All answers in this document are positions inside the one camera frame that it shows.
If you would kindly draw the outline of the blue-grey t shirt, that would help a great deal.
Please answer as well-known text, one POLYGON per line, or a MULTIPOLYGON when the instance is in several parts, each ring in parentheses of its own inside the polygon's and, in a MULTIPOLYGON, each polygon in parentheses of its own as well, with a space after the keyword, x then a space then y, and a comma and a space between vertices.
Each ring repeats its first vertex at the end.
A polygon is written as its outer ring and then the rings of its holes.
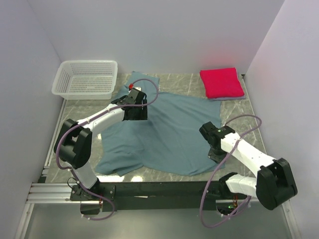
POLYGON ((157 92, 159 79, 134 72, 136 83, 150 101, 146 120, 125 120, 101 134, 104 154, 95 170, 123 176, 141 167, 192 176, 213 171, 209 144, 200 127, 212 122, 221 126, 219 101, 157 92))

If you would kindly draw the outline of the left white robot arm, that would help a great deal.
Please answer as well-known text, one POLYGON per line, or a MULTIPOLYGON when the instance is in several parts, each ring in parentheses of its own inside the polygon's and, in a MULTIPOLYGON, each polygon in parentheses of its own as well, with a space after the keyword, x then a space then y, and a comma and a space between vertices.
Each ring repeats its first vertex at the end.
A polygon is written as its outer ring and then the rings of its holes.
POLYGON ((89 163, 92 139, 116 123, 147 118, 147 96, 139 88, 132 88, 127 95, 111 101, 106 108, 86 119, 67 119, 54 146, 57 166, 71 171, 83 185, 82 194, 86 199, 96 199, 100 181, 89 163))

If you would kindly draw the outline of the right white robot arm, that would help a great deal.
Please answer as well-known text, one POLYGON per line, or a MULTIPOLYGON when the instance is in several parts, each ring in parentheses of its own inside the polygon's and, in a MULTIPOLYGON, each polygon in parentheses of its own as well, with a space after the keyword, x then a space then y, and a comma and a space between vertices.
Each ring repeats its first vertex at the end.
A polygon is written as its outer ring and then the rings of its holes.
POLYGON ((217 128, 207 122, 199 129, 215 156, 232 155, 244 164, 253 177, 231 172, 219 179, 217 194, 225 199, 234 194, 255 197, 268 210, 273 210, 297 193, 295 179, 287 160, 268 156, 246 142, 228 126, 217 128))

